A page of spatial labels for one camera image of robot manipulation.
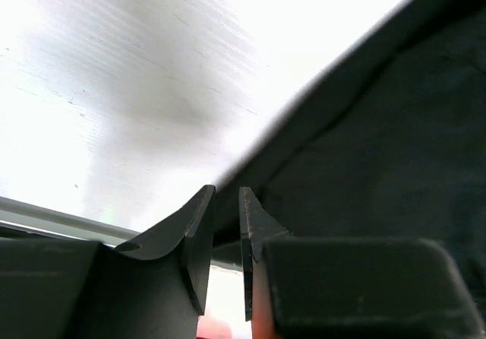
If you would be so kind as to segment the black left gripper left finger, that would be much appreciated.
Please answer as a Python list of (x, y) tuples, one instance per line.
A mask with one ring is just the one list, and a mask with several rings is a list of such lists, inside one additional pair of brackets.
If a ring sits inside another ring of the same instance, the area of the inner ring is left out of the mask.
[(216, 189), (115, 248), (96, 250), (69, 338), (194, 338), (204, 314)]

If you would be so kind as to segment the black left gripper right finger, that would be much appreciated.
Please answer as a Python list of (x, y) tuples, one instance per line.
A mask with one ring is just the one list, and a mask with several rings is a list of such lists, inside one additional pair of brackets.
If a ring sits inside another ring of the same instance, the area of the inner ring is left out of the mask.
[(450, 254), (426, 239), (293, 236), (238, 197), (245, 317), (255, 338), (483, 338)]

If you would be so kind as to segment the black shorts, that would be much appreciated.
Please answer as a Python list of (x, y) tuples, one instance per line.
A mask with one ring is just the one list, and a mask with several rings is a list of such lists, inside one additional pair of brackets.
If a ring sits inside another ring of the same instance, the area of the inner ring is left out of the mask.
[(221, 189), (216, 260), (243, 186), (297, 236), (437, 240), (484, 305), (485, 0), (412, 0), (324, 74)]

